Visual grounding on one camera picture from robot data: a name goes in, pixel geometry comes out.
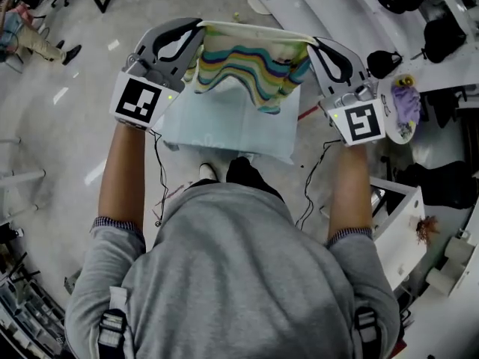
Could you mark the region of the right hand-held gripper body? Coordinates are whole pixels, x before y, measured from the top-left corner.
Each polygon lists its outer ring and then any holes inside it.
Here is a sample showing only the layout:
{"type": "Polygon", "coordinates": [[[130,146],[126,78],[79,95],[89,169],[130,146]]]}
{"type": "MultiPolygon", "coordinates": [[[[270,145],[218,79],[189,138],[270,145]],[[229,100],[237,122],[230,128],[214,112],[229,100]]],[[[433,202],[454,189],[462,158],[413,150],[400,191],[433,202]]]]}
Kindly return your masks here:
{"type": "Polygon", "coordinates": [[[385,137],[384,111],[372,82],[322,99],[320,107],[348,147],[385,137]]]}

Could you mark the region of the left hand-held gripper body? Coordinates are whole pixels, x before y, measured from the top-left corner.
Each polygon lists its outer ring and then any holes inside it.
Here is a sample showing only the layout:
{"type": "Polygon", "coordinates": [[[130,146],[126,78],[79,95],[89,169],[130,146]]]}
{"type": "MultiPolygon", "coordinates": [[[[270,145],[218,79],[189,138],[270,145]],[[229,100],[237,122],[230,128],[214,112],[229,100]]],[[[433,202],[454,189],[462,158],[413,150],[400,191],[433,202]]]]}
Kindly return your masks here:
{"type": "Polygon", "coordinates": [[[118,73],[109,113],[119,122],[151,129],[183,92],[185,84],[180,81],[181,84],[159,84],[158,61],[146,61],[132,53],[118,73]]]}

